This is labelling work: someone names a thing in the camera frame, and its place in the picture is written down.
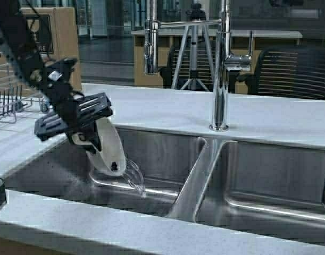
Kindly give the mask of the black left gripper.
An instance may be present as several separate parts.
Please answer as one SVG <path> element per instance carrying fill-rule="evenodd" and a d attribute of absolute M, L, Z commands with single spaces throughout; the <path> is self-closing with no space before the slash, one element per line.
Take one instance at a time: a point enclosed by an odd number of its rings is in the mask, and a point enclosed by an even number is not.
<path fill-rule="evenodd" d="M 29 76 L 29 84 L 46 96 L 53 111 L 35 122 L 34 134 L 46 141 L 65 133 L 72 145 L 95 154 L 102 151 L 96 121 L 113 114 L 105 93 L 86 96 L 70 85 L 76 58 L 64 58 L 49 66 L 41 63 Z"/>

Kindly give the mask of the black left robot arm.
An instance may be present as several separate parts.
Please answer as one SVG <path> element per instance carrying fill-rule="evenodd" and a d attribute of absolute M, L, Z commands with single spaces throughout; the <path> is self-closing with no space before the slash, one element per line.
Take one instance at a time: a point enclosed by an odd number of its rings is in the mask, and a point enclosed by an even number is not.
<path fill-rule="evenodd" d="M 37 138 L 46 141 L 64 133 L 72 144 L 81 138 L 87 151 L 101 152 L 97 121 L 113 114 L 109 98 L 103 92 L 86 96 L 73 89 L 70 76 L 77 58 L 46 64 L 18 1 L 0 1 L 0 50 L 15 76 L 40 91 L 52 107 L 35 122 Z"/>

